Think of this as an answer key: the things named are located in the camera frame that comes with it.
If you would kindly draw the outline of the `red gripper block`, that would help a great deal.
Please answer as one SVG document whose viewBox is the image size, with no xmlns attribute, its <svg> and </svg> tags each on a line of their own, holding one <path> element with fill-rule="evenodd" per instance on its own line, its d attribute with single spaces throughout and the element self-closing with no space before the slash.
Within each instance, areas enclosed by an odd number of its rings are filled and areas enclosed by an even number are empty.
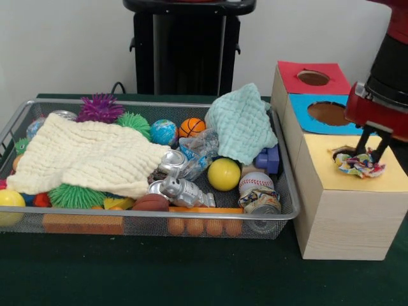
<svg viewBox="0 0 408 306">
<path fill-rule="evenodd" d="M 374 150 L 374 163 L 377 164 L 391 142 L 391 135 L 397 140 L 407 142 L 407 105 L 386 101 L 373 96 L 366 90 L 365 84 L 356 82 L 349 93 L 346 104 L 346 119 L 358 126 L 364 126 L 354 155 L 366 153 L 366 144 L 372 133 L 372 127 L 366 124 L 385 128 L 378 132 L 381 141 Z"/>
</svg>

